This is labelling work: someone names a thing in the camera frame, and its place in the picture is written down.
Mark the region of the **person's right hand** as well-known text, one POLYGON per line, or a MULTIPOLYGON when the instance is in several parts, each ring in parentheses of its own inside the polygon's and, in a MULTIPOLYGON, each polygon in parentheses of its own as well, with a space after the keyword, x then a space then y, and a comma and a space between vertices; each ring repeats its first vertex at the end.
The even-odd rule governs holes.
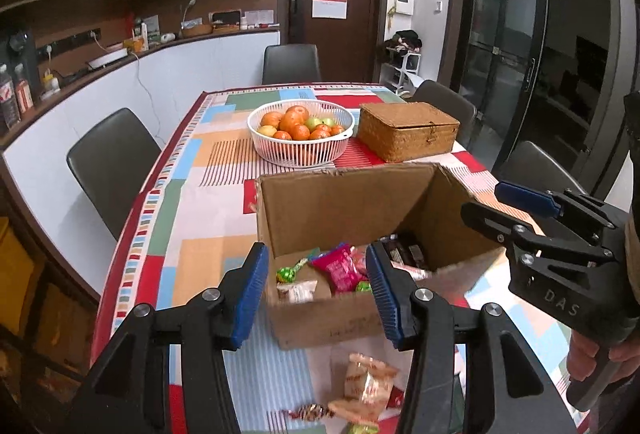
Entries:
MULTIPOLYGON (((597 367, 597 356, 600 346, 585 336, 573 331, 570 336, 570 350, 566 357, 566 368, 570 376, 577 381, 583 381, 591 376, 597 367)), ((627 379, 638 371, 640 366, 640 339, 636 331, 620 345, 608 351, 608 359, 619 362, 617 372, 610 382, 614 383, 627 379)))

